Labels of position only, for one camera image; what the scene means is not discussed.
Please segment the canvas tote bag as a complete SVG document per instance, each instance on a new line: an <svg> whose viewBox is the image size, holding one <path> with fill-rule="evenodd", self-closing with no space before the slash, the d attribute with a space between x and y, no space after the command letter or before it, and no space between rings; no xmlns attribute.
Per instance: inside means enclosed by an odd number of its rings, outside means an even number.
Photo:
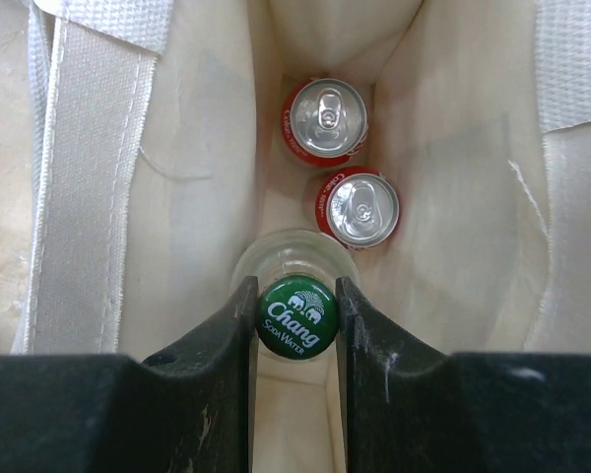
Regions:
<svg viewBox="0 0 591 473"><path fill-rule="evenodd" d="M369 116L329 169L281 133L320 78ZM0 1L0 356L143 362L254 241L322 233L351 166L401 199L387 241L344 246L378 311L445 355L591 355L591 1ZM248 472L351 472L339 330L290 362L255 314Z"/></svg>

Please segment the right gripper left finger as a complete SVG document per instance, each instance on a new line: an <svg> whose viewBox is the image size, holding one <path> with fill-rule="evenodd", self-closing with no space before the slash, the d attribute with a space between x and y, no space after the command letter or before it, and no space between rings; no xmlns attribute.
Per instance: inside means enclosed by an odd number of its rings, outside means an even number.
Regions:
<svg viewBox="0 0 591 473"><path fill-rule="evenodd" d="M258 282L143 362L0 356L0 472L248 472Z"/></svg>

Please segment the glass soda bottle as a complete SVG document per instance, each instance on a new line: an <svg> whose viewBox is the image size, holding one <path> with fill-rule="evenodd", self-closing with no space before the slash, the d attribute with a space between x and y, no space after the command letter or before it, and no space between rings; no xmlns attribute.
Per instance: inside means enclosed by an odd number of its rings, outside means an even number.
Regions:
<svg viewBox="0 0 591 473"><path fill-rule="evenodd" d="M336 280L361 280L353 257L333 238L309 230L267 234L245 249L230 286L258 280L255 328L271 356L307 362L334 342L339 330Z"/></svg>

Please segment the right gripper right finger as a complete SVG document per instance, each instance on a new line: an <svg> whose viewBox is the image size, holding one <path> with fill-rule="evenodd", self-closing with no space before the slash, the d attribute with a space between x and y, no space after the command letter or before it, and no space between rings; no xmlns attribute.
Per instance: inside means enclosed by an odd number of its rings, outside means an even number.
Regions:
<svg viewBox="0 0 591 473"><path fill-rule="evenodd" d="M351 472L591 472L591 355L445 355L336 283Z"/></svg>

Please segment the red cola can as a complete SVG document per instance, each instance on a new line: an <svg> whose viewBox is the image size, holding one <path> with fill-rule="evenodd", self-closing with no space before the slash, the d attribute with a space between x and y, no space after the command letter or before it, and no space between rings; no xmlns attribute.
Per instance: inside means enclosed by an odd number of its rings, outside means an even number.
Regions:
<svg viewBox="0 0 591 473"><path fill-rule="evenodd" d="M402 206L395 187L380 172L351 166L322 180L313 211L320 232L351 250L365 250L395 233Z"/></svg>
<svg viewBox="0 0 591 473"><path fill-rule="evenodd" d="M281 109L282 139L301 163L321 169L356 156L368 134L369 116L361 93L335 78L309 79L294 86Z"/></svg>

